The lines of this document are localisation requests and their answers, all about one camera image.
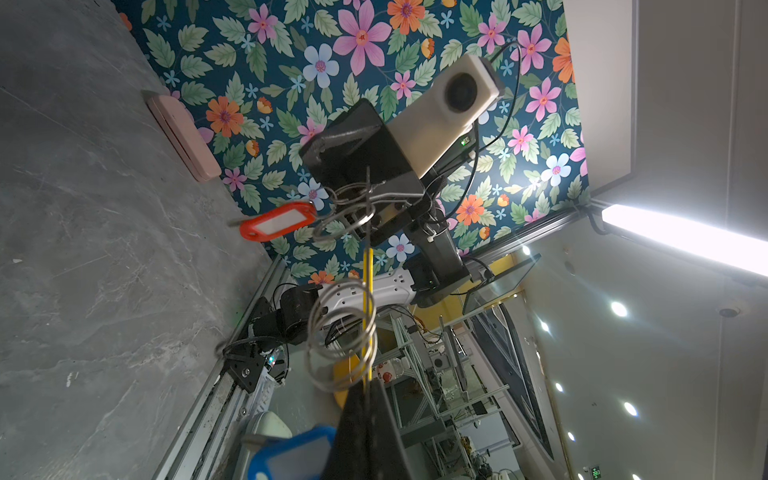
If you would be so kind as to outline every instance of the pink case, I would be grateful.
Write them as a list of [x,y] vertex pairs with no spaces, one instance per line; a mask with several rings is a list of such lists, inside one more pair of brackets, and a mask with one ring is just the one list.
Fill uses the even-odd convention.
[[195,180],[205,182],[221,175],[221,167],[184,104],[170,95],[155,95],[147,100],[147,106]]

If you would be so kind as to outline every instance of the orange flower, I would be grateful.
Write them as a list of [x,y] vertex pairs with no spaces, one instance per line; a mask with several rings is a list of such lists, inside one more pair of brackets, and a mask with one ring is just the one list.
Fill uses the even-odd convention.
[[229,98],[219,97],[219,100],[208,102],[209,111],[205,112],[211,129],[216,133],[221,132],[223,137],[231,137],[240,133],[240,125],[245,121],[243,114],[238,113],[240,106],[235,102],[230,103]]
[[248,140],[248,142],[245,143],[245,149],[248,150],[251,157],[255,157],[259,154],[259,142]]
[[263,114],[271,114],[272,113],[272,102],[267,100],[266,98],[262,97],[256,102],[256,109],[260,111]]
[[409,31],[417,31],[422,25],[426,10],[422,0],[395,0],[386,6],[386,12],[392,15],[389,24],[392,28],[400,27],[400,33],[407,35]]
[[125,23],[125,26],[128,27],[128,31],[131,31],[134,29],[134,26],[131,25],[131,21],[128,20],[128,15],[124,13],[120,13],[120,20],[122,20],[123,23]]
[[464,225],[467,226],[480,221],[480,215],[485,212],[482,203],[482,199],[475,195],[465,198],[457,210],[456,220],[464,222]]
[[427,58],[432,58],[435,54],[435,41],[431,38],[425,38],[422,42],[422,53]]
[[573,78],[573,81],[576,82],[574,64],[571,61],[571,44],[565,37],[560,37],[558,44],[554,46],[554,51],[560,54],[552,61],[554,71],[560,72],[558,75],[560,81],[568,83]]
[[325,270],[321,270],[312,274],[310,277],[310,283],[316,283],[318,285],[330,285],[333,283],[333,275],[326,273]]

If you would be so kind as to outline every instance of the fluorescent light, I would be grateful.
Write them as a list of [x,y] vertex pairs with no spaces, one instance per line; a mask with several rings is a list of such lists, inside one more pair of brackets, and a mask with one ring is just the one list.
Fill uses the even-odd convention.
[[632,405],[629,402],[624,402],[624,408],[627,410],[627,412],[632,415],[633,417],[637,416],[637,410],[634,408],[634,405]]
[[619,302],[611,302],[611,310],[613,310],[616,315],[627,316],[627,307]]
[[603,221],[708,260],[768,276],[768,242],[757,238],[626,205],[603,210]]

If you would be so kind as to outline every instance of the floral wallpaper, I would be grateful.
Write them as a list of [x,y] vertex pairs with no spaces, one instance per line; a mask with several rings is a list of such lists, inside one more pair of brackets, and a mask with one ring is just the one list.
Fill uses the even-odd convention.
[[[460,254],[585,201],[588,171],[562,0],[114,0],[168,92],[181,99],[246,215],[291,200],[324,214],[329,195],[299,149],[367,98],[395,117],[462,55],[490,58],[507,88],[479,119],[489,142],[449,220]],[[515,79],[520,72],[517,100]],[[461,197],[472,164],[449,177],[439,206]],[[339,231],[331,224],[329,233]],[[267,244],[299,281],[359,276],[359,240],[312,241],[304,227]],[[404,234],[376,248],[376,273],[417,249]]]

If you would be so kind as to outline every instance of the floor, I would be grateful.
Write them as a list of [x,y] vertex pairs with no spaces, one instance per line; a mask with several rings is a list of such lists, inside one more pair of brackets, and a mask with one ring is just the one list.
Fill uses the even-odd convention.
[[0,65],[0,476],[150,478],[269,259],[108,0],[1,3]]

